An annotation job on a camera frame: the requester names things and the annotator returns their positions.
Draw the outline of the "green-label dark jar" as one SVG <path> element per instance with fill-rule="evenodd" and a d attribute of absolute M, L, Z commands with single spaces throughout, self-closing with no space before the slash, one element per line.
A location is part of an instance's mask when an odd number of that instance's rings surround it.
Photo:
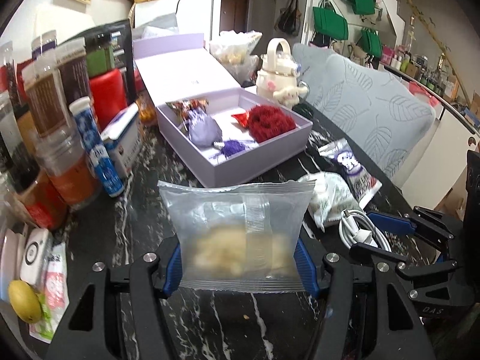
<path fill-rule="evenodd" d="M 115 68 L 110 33 L 97 33 L 85 39 L 86 65 L 89 78 L 98 77 Z"/>

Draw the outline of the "red foil packet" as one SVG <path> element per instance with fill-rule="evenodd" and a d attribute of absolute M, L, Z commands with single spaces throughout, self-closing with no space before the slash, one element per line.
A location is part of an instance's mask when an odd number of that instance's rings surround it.
<path fill-rule="evenodd" d="M 243 113 L 233 114 L 232 117 L 236 120 L 236 122 L 244 129 L 249 128 L 249 119 L 250 119 L 250 112 L 245 111 Z"/>

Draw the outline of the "colourful foil snack bag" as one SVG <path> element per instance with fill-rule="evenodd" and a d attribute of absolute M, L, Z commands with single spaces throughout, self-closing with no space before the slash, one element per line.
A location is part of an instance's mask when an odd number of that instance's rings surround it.
<path fill-rule="evenodd" d="M 179 122 L 187 121 L 191 111 L 201 110 L 206 111 L 208 100 L 205 98 L 194 98 L 190 100 L 180 100 L 176 102 L 168 102 L 167 106 L 171 109 Z"/>

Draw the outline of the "brown door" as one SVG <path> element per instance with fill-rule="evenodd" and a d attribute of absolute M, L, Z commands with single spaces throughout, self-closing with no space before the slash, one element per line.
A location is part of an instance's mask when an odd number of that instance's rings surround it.
<path fill-rule="evenodd" d="M 249 0 L 221 0 L 220 31 L 247 31 Z"/>

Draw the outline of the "translucent snack pouch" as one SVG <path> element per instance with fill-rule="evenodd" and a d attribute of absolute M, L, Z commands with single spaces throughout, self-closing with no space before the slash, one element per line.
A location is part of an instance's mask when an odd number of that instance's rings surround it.
<path fill-rule="evenodd" d="M 179 284 L 238 293 L 291 293 L 303 285 L 294 252 L 312 180 L 200 189 L 158 183 L 180 246 Z"/>

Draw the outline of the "white blue medicine box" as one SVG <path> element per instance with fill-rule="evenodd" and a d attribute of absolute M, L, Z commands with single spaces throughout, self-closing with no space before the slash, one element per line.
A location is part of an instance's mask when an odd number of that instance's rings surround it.
<path fill-rule="evenodd" d="M 143 145 L 136 103 L 120 111 L 101 133 L 103 144 L 121 179 L 127 178 Z"/>

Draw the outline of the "cream kettle-shaped water bottle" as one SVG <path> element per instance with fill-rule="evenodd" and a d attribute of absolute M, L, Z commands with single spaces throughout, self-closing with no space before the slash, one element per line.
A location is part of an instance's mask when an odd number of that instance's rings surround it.
<path fill-rule="evenodd" d="M 256 78 L 257 95 L 289 109 L 308 95 L 308 85 L 299 79 L 301 65 L 295 62 L 286 39 L 272 38 L 261 60 L 262 67 Z"/>

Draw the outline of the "white printed bread packet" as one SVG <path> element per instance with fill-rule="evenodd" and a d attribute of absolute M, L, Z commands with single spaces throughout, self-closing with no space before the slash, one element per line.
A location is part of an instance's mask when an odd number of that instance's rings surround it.
<path fill-rule="evenodd" d="M 298 182 L 314 181 L 315 187 L 308 213 L 322 231 L 341 219 L 344 210 L 360 210 L 358 201 L 341 175 L 333 172 L 318 172 L 300 177 Z"/>

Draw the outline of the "silver purple snack packet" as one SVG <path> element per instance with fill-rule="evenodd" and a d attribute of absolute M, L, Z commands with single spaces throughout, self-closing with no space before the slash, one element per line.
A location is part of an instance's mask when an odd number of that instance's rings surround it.
<path fill-rule="evenodd" d="M 360 208 L 365 209 L 383 184 L 357 160 L 347 140 L 343 138 L 330 142 L 320 147 L 318 153 L 340 166 L 354 198 Z"/>

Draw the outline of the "white refrigerator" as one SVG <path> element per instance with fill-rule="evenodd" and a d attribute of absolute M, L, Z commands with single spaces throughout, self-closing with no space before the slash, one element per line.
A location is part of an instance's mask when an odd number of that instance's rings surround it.
<path fill-rule="evenodd" d="M 209 42 L 220 34 L 221 0 L 153 0 L 141 2 L 133 11 L 134 27 L 139 28 L 160 16 L 176 15 L 180 30 L 203 33 Z"/>

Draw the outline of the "lavender drawstring sachet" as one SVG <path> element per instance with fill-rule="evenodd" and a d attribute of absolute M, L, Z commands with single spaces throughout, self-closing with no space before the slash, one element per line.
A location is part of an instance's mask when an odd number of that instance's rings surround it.
<path fill-rule="evenodd" d="M 200 108 L 188 111 L 187 115 L 185 125 L 188 138 L 199 149 L 215 149 L 216 154 L 211 159 L 220 156 L 229 159 L 258 146 L 252 139 L 224 139 L 219 124 Z"/>

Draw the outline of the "clear plastic food bag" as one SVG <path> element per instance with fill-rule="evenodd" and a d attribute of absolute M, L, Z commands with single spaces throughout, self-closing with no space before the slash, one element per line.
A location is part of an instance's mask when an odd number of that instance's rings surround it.
<path fill-rule="evenodd" d="M 233 30 L 222 31 L 210 41 L 211 55 L 241 85 L 251 80 L 260 57 L 253 51 L 262 38 L 261 32 L 250 31 L 236 33 Z"/>

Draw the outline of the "lavender open gift box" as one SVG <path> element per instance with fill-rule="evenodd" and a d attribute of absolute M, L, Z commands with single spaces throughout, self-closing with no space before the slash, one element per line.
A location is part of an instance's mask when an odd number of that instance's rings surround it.
<path fill-rule="evenodd" d="M 255 143 L 240 127 L 233 114 L 270 102 L 241 88 L 204 48 L 201 33 L 135 40 L 133 57 L 156 109 L 160 132 L 203 186 L 246 183 L 305 149 L 312 122 L 287 108 L 282 112 L 295 121 L 295 129 L 269 141 Z M 206 112 L 219 124 L 223 139 L 242 141 L 247 149 L 225 157 L 215 148 L 193 144 L 170 106 L 191 99 L 207 100 Z"/>

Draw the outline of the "red fuzzy soft item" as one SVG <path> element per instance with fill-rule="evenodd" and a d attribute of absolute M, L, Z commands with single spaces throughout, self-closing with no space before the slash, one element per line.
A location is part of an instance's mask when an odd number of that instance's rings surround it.
<path fill-rule="evenodd" d="M 262 143 L 296 129 L 296 123 L 279 107 L 259 105 L 250 109 L 247 127 L 254 140 Z"/>

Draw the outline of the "black printed standing pouch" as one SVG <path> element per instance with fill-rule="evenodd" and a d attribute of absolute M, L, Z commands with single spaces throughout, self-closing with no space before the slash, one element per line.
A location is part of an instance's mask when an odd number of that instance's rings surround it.
<path fill-rule="evenodd" d="M 89 79 L 118 69 L 124 83 L 126 102 L 137 98 L 134 77 L 133 37 L 127 19 L 86 29 L 67 41 L 85 40 L 86 64 Z"/>

